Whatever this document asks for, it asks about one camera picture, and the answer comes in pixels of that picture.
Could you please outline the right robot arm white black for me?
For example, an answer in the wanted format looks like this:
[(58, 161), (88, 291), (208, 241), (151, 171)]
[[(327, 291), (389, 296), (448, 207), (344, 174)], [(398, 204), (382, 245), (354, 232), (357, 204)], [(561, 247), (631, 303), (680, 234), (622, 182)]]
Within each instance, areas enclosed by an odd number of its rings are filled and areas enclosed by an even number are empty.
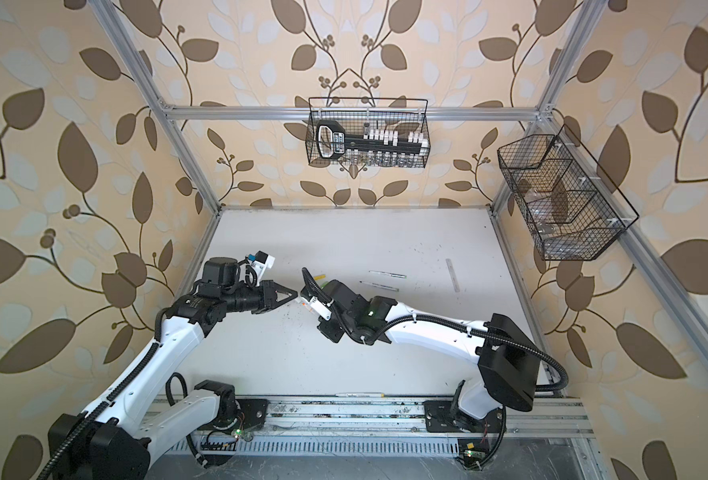
[(370, 300), (338, 280), (325, 287), (305, 277), (302, 298), (319, 315), (318, 330), (334, 343), (344, 336), (358, 344), (409, 344), (468, 361), (479, 376), (454, 394), (455, 414), (480, 421), (494, 410), (530, 412), (538, 393), (569, 385), (563, 365), (540, 349), (509, 317), (459, 320), (430, 314), (396, 299)]

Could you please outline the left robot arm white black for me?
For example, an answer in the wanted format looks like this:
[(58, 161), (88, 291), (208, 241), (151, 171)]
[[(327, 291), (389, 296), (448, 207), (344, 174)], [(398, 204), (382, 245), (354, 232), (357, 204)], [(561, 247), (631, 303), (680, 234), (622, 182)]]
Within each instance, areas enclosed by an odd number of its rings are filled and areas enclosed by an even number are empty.
[(77, 415), (64, 414), (48, 432), (50, 458), (42, 479), (141, 479), (181, 440), (204, 425), (240, 435), (248, 418), (234, 386), (205, 380), (146, 417), (159, 393), (172, 394), (183, 361), (230, 313), (262, 314), (297, 297), (264, 279), (273, 256), (259, 251), (242, 260), (213, 257), (192, 289), (161, 310), (153, 339), (110, 387)]

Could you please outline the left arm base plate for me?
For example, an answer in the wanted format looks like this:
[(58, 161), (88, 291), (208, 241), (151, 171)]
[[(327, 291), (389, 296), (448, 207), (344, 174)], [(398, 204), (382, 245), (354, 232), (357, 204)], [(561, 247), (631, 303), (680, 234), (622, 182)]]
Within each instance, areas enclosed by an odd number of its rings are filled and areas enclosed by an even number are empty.
[(200, 427), (202, 431), (236, 434), (238, 430), (261, 429), (268, 416), (269, 401), (265, 398), (237, 397), (229, 403), (225, 413)]

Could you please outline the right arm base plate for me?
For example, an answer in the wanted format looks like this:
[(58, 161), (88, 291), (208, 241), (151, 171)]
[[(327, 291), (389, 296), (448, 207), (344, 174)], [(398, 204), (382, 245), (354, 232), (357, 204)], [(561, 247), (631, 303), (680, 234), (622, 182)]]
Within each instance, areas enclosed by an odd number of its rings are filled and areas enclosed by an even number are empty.
[(423, 403), (425, 427), (429, 433), (500, 433), (504, 427), (503, 411), (494, 409), (483, 419), (474, 419), (452, 401), (427, 400)]

